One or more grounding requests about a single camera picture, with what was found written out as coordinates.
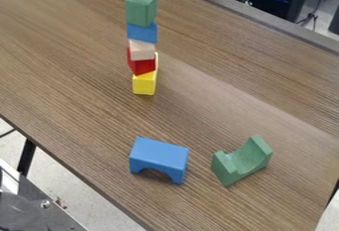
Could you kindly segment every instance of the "yellow block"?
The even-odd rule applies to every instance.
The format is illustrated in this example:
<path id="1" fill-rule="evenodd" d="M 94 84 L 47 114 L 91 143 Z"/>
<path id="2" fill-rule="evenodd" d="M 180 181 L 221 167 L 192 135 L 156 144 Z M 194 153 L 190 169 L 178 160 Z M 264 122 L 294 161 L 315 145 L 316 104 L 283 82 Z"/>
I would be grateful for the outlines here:
<path id="1" fill-rule="evenodd" d="M 156 70 L 136 76 L 133 74 L 133 93 L 155 95 L 158 75 L 158 53 L 156 53 Z"/>

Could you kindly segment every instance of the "block tower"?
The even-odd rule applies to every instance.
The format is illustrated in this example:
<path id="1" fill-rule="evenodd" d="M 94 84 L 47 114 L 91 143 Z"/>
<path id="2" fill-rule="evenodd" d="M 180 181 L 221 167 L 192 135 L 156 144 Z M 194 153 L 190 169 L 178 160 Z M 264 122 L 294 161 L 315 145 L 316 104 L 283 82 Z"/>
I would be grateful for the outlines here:
<path id="1" fill-rule="evenodd" d="M 157 86 L 158 0 L 125 0 L 127 60 L 133 71 L 133 92 L 154 95 Z"/>

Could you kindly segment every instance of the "blue arch block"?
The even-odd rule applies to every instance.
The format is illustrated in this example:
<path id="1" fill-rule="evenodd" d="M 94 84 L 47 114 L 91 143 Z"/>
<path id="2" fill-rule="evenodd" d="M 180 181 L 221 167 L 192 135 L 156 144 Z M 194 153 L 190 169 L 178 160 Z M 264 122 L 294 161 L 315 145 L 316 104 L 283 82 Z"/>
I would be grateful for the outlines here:
<path id="1" fill-rule="evenodd" d="M 127 23 L 127 38 L 147 43 L 158 42 L 158 24 L 154 21 L 148 27 Z"/>
<path id="2" fill-rule="evenodd" d="M 137 137 L 130 154 L 131 173 L 154 169 L 166 173 L 174 183 L 183 183 L 189 149 Z"/>

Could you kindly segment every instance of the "white block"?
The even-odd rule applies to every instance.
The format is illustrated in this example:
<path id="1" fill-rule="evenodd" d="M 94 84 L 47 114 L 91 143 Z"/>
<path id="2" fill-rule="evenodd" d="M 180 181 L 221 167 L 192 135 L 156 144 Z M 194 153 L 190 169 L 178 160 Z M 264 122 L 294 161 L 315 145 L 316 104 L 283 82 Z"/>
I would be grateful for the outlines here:
<path id="1" fill-rule="evenodd" d="M 147 60 L 155 58 L 156 46 L 154 44 L 133 39 L 129 39 L 128 42 L 130 45 L 132 60 Z"/>

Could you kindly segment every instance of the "red block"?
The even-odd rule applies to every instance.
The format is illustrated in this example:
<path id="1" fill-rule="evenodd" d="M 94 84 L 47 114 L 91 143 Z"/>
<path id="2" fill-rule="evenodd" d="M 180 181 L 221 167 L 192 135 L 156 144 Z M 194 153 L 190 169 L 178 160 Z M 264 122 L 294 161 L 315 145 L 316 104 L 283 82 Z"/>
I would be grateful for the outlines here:
<path id="1" fill-rule="evenodd" d="M 156 70 L 156 55 L 149 60 L 131 60 L 130 48 L 127 48 L 127 61 L 133 74 L 141 75 Z"/>

